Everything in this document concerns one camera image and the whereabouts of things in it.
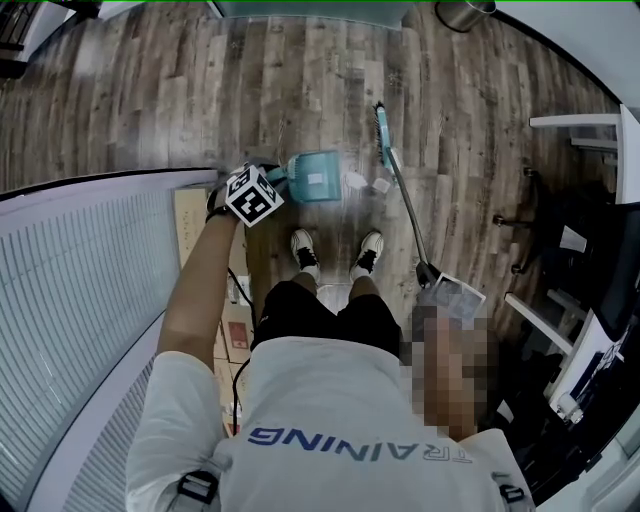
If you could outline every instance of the white paper scrap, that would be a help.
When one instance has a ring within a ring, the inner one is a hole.
[[[368,185],[367,180],[361,174],[353,171],[347,171],[345,173],[345,181],[347,186],[360,190]]]
[[[376,181],[373,182],[373,188],[386,194],[391,188],[391,183],[383,178],[376,178]]]
[[[569,226],[565,226],[560,239],[560,248],[583,253],[587,249],[587,239],[576,233]]]

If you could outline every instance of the black shorts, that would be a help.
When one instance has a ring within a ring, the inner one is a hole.
[[[282,281],[267,295],[251,350],[284,336],[353,341],[398,357],[402,331],[377,295],[362,295],[334,315],[306,288]]]

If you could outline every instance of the wooden floor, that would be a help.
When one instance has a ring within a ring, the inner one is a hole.
[[[523,165],[553,188],[606,172],[559,132],[531,130],[528,119],[617,107],[556,54],[496,20],[457,34],[420,3],[404,25],[218,21],[204,3],[147,4],[85,21],[0,93],[0,187],[217,161],[233,167],[247,155],[285,161],[332,148],[342,152],[343,173],[372,184],[389,178],[376,157],[371,107],[381,100],[428,255],[488,296],[505,333],[512,317],[502,296],[511,289],[530,300],[538,279],[536,270],[511,276],[527,239],[491,223],[494,212],[526,210]],[[287,204],[250,231],[254,293],[260,299],[293,274],[288,236],[300,224],[330,285],[321,295],[344,301],[358,243],[377,228],[386,240],[377,280],[404,322],[417,252],[399,192],[343,183],[343,194],[341,203]]]

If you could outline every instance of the white sneaker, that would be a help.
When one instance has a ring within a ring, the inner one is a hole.
[[[318,282],[320,277],[320,265],[316,253],[313,252],[313,240],[304,229],[297,229],[291,235],[291,252],[300,266],[300,272],[311,274]]]
[[[351,282],[354,282],[359,277],[370,277],[373,273],[373,268],[376,266],[378,258],[382,254],[384,248],[384,238],[377,231],[369,233],[360,246],[360,254],[353,267],[351,267]]]

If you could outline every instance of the white t-shirt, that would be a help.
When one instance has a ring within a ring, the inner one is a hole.
[[[179,352],[156,358],[127,462],[130,512],[167,510],[208,460],[223,510],[504,510],[493,471],[529,495],[501,431],[456,443],[414,416],[387,352],[280,338],[245,371],[242,431],[226,439],[211,370]]]

